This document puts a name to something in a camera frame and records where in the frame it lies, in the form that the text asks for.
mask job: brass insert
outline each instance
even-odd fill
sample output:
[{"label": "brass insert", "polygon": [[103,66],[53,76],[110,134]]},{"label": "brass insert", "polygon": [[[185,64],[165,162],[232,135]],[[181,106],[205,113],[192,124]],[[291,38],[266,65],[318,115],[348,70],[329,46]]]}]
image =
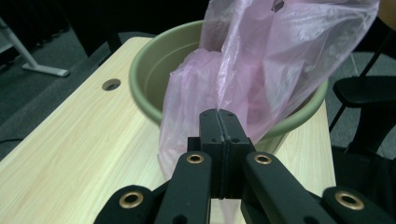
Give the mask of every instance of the brass insert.
[{"label": "brass insert", "polygon": [[189,163],[201,163],[202,161],[204,161],[204,157],[201,156],[200,154],[192,154],[190,156],[187,157],[187,161]]},{"label": "brass insert", "polygon": [[271,163],[271,161],[272,161],[271,158],[264,156],[264,155],[256,155],[254,157],[254,160],[258,163],[265,164],[265,165]]},{"label": "brass insert", "polygon": [[143,202],[143,194],[139,191],[130,191],[120,198],[120,206],[123,208],[135,208]]},{"label": "brass insert", "polygon": [[364,208],[364,203],[361,201],[361,199],[345,191],[336,192],[335,199],[341,205],[350,208],[352,210],[361,210]]}]

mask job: table surface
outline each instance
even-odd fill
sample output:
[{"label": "table surface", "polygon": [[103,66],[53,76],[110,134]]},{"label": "table surface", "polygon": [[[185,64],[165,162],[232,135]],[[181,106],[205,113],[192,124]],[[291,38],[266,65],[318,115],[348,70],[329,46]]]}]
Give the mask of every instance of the table surface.
[{"label": "table surface", "polygon": [[[128,83],[131,62],[148,41],[129,39],[0,162],[0,223],[93,223],[118,189],[164,182],[160,129],[140,112]],[[114,78],[120,86],[105,91]],[[324,103],[276,156],[307,190],[321,196],[335,186]],[[221,222],[217,209],[211,223]]]}]

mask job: plastic bag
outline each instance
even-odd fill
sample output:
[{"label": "plastic bag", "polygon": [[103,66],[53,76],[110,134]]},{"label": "plastic bag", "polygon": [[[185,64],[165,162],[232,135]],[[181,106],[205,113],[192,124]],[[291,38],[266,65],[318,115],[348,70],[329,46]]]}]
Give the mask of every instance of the plastic bag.
[{"label": "plastic bag", "polygon": [[171,73],[165,94],[165,177],[187,138],[199,136],[199,114],[207,109],[235,113],[256,144],[347,58],[377,10],[377,0],[210,1],[200,48]]}]

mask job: green bowl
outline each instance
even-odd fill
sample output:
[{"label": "green bowl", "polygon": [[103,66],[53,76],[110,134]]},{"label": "green bowl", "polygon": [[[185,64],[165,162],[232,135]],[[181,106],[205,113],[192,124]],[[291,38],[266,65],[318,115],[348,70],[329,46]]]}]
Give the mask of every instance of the green bowl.
[{"label": "green bowl", "polygon": [[[186,23],[151,39],[135,56],[130,69],[130,89],[137,106],[152,121],[161,125],[163,98],[169,74],[186,56],[198,48],[202,21]],[[271,128],[255,146],[276,153],[288,133],[309,120],[326,96],[328,81],[323,82],[304,106]]]}]

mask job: black cable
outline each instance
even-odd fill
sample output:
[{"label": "black cable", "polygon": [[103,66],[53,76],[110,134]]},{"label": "black cable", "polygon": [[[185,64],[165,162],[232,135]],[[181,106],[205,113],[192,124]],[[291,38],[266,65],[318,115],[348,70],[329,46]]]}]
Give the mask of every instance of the black cable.
[{"label": "black cable", "polygon": [[6,142],[21,142],[21,141],[23,141],[23,138],[10,138],[10,139],[1,140],[0,144],[6,143]]}]

